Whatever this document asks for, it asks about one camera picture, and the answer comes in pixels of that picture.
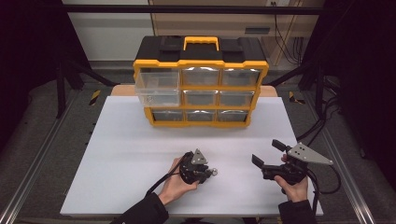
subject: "human hand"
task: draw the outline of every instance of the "human hand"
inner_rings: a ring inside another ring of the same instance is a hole
[[[171,172],[180,160],[181,157],[174,159],[173,164],[168,172]],[[177,167],[174,172],[175,175],[171,175],[165,180],[165,183],[163,184],[163,189],[158,195],[163,205],[167,205],[172,201],[179,199],[184,193],[198,188],[199,180],[189,185],[183,181],[178,173],[179,169]]]
[[[282,161],[287,160],[287,155],[283,155]],[[305,201],[308,199],[308,178],[305,177],[300,183],[290,185],[281,176],[274,177],[276,183],[286,192],[288,199],[294,203]]]

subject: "black cable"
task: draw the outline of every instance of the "black cable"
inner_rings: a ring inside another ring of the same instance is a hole
[[[300,65],[301,64],[301,57],[302,57],[302,55],[301,55],[301,47],[302,47],[302,42],[301,42],[301,38],[300,37],[297,37],[297,46],[296,46],[296,51],[297,51],[297,62],[298,62],[298,64]]]
[[[309,134],[311,134],[315,129],[317,129],[323,120],[318,119],[317,122],[305,133],[301,134],[296,138],[297,142],[300,142],[302,139],[306,138]]]
[[[294,37],[293,40],[293,58],[297,61],[297,64],[299,64],[299,58],[298,58],[298,41],[297,41],[298,37]]]
[[[332,106],[332,105],[331,105],[331,101],[333,101],[334,99],[336,99],[336,98],[335,98],[335,97],[332,97],[332,98],[327,102],[327,104],[326,104],[326,106],[325,106],[325,109],[324,109],[324,111],[323,111],[323,118],[326,118],[327,109],[328,109],[330,106]],[[300,140],[306,138],[306,137],[307,137],[309,134],[311,134],[315,129],[317,129],[318,127],[320,127],[320,126],[323,125],[323,123],[321,123],[321,122],[323,122],[323,119],[318,119],[317,122],[316,122],[308,131],[306,131],[305,133],[303,133],[303,134],[301,134],[300,136],[298,136],[298,137],[296,138],[296,140],[297,140],[297,141],[300,141]]]
[[[309,143],[307,144],[308,147],[309,147],[309,146],[312,144],[312,142],[314,142],[314,140],[318,137],[319,133],[321,132],[321,130],[322,130],[322,129],[324,128],[324,126],[326,125],[326,121],[329,120],[329,119],[326,119],[326,117],[327,117],[327,110],[328,110],[328,108],[330,108],[330,106],[332,106],[333,104],[336,104],[336,103],[337,103],[337,102],[332,102],[332,103],[330,104],[330,101],[333,100],[333,99],[336,99],[336,96],[333,97],[333,98],[331,98],[331,99],[327,102],[327,104],[326,104],[326,106],[325,106],[325,109],[324,109],[324,112],[323,112],[323,122],[322,122],[322,124],[321,124],[319,130],[315,133],[315,135],[311,138],[311,141],[309,141]],[[338,109],[339,109],[339,107],[337,107],[334,111],[332,111],[332,113],[330,114],[330,118],[332,117],[332,114],[333,114],[335,111],[337,111]]]
[[[176,165],[169,173],[167,173],[166,175],[164,175],[160,180],[158,180],[158,181],[147,191],[145,197],[149,196],[149,195],[152,193],[152,191],[154,191],[158,186],[160,186],[161,183],[162,183],[163,181],[165,181],[167,178],[169,178],[169,176],[179,174],[179,173],[175,173],[175,174],[174,174],[174,172],[175,172],[175,170],[177,169],[177,167],[179,167],[180,164],[184,161],[184,159],[186,158],[187,154],[188,154],[188,152],[187,152],[186,154],[183,155],[183,157],[180,159],[180,161],[177,163],[177,165]]]
[[[338,174],[337,170],[335,170],[335,168],[332,165],[330,165],[330,168],[332,168],[332,170],[334,171],[335,175],[337,176],[338,186],[334,190],[321,191],[320,192],[321,194],[334,194],[335,192],[337,192],[341,188],[341,176],[340,176],[340,174]]]
[[[283,48],[280,46],[279,42],[277,41],[276,32],[279,32],[279,30],[277,29],[276,15],[274,15],[274,17],[275,17],[275,41],[276,41],[277,45],[279,46],[280,50],[282,51],[283,55],[285,56],[286,60],[288,60],[289,63],[297,64],[296,62],[291,62],[291,61],[289,60],[288,55],[286,55],[286,53],[285,53],[285,50],[283,50]],[[285,41],[283,40],[282,34],[281,34],[280,32],[279,32],[279,35],[280,35],[280,38],[281,38],[282,41],[283,41],[283,45],[285,46],[286,51],[287,51],[288,54],[289,54],[289,57],[291,57],[291,56],[290,56],[290,53],[289,53],[289,50],[288,50],[288,46],[286,46]]]
[[[314,200],[312,202],[312,211],[314,212],[314,214],[316,214],[318,208],[319,194],[320,194],[318,181],[315,174],[311,170],[308,169],[306,175],[308,175],[308,177],[311,178],[312,184],[314,185],[315,190],[314,190]]]
[[[299,55],[299,64],[301,64],[303,62],[304,38],[299,37],[299,40],[300,40],[300,46],[298,49],[298,55]]]

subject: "black curtain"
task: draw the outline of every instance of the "black curtain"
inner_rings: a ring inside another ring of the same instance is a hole
[[[0,151],[29,104],[29,91],[56,79],[61,61],[91,69],[67,13],[42,11],[47,3],[62,1],[0,1]],[[69,82],[80,81],[78,71],[68,72]]]
[[[340,1],[326,1],[336,6]],[[363,156],[377,162],[396,189],[396,2],[357,0],[335,30],[320,62],[325,76],[340,79],[340,100]],[[304,56],[314,57],[336,17],[321,17]],[[305,79],[315,76],[307,75]]]

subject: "parts organizer box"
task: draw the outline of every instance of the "parts organizer box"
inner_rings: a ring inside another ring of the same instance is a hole
[[[153,126],[247,127],[267,72],[257,38],[145,36],[135,93]]]

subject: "white table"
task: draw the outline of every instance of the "white table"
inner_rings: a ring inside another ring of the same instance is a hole
[[[273,139],[296,144],[279,97],[260,97],[247,128],[219,129],[152,127],[137,97],[108,96],[61,214],[116,217],[143,199],[173,158],[199,148],[209,168],[219,173],[167,205],[171,217],[276,215],[286,196],[251,162],[255,154],[266,164],[281,164],[282,152],[271,146]],[[318,204],[317,215],[322,214]]]

